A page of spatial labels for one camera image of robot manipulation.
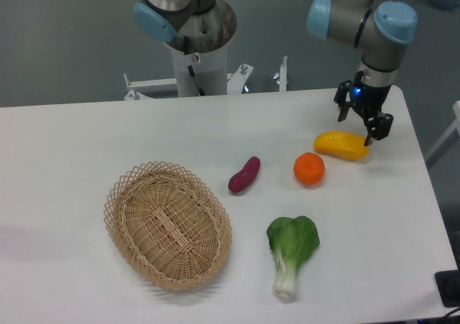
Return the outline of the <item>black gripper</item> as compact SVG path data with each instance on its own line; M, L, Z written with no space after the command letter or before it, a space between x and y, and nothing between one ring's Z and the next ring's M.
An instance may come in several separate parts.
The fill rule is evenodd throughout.
M339 84L334 96L334 103L339 107L338 122L342 122L348 116L350 107L363 118L367 128L367 137L364 146L370 146L374 140L386 138L391 130L394 116L382 112L382 105L387 98L391 85L376 87L363 81L365 72L360 70L356 73L353 82L344 81Z

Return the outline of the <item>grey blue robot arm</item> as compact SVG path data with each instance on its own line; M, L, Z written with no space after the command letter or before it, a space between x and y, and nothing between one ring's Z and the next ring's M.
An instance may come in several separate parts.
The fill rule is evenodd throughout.
M362 51L352 80L338 86L334 97L339 121L355 111L367 129L366 145L390 133L393 117L382 111L387 94L412 42L418 17L400 1L373 6L374 0L314 0L308 31ZM241 93L246 67L227 75L227 47L237 19L223 0L139 0L133 8L137 26L171 51L178 94L216 96Z

